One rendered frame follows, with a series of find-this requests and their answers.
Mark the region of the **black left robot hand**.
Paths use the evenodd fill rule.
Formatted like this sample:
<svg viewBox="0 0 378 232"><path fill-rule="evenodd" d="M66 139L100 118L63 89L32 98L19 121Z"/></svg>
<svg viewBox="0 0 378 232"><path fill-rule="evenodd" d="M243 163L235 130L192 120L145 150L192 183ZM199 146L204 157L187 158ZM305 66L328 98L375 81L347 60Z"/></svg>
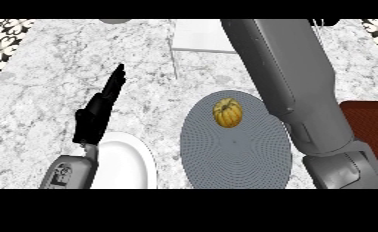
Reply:
<svg viewBox="0 0 378 232"><path fill-rule="evenodd" d="M103 90L94 94L85 107L75 111L74 143L96 145L100 142L124 83L124 65L119 64L109 76Z"/></svg>

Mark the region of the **yellow cupcake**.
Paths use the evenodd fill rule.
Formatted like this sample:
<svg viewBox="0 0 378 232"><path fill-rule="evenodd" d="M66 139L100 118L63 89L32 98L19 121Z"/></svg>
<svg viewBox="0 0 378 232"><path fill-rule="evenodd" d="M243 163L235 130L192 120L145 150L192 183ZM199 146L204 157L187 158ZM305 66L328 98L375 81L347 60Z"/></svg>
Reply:
<svg viewBox="0 0 378 232"><path fill-rule="evenodd" d="M212 118L224 128L233 128L242 121L242 105L235 98L223 98L214 104Z"/></svg>

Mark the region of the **round grey placemat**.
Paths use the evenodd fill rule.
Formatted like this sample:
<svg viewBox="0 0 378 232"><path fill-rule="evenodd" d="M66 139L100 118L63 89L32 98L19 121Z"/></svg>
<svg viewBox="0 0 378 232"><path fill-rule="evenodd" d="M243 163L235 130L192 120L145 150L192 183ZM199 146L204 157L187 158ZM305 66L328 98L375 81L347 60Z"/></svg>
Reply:
<svg viewBox="0 0 378 232"><path fill-rule="evenodd" d="M212 107L224 98L242 106L240 123L221 127ZM180 132L180 158L196 189L282 189L291 166L291 143L280 120L251 94L223 90L193 105Z"/></svg>

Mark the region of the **white plate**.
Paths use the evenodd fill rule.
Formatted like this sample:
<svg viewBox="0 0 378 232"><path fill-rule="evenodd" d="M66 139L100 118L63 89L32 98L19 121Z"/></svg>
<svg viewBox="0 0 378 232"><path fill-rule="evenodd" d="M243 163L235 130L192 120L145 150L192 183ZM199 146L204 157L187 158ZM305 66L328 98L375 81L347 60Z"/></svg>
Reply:
<svg viewBox="0 0 378 232"><path fill-rule="evenodd" d="M156 165L143 141L122 132L75 134L82 151L69 171L69 188L155 189Z"/></svg>

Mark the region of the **white rectangular block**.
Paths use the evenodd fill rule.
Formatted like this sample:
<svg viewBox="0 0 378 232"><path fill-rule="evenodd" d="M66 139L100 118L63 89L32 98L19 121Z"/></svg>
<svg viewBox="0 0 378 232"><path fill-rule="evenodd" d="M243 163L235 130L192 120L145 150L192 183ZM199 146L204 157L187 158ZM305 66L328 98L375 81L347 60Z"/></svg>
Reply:
<svg viewBox="0 0 378 232"><path fill-rule="evenodd" d="M173 49L176 51L236 53L218 19L178 19Z"/></svg>

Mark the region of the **brown wooden board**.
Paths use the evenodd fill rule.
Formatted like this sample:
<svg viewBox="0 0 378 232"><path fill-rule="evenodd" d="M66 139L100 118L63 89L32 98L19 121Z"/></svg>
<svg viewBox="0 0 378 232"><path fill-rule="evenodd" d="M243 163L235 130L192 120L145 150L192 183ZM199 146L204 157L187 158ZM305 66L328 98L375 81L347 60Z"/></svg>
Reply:
<svg viewBox="0 0 378 232"><path fill-rule="evenodd" d="M339 107L356 138L367 143L378 158L378 101L344 101Z"/></svg>

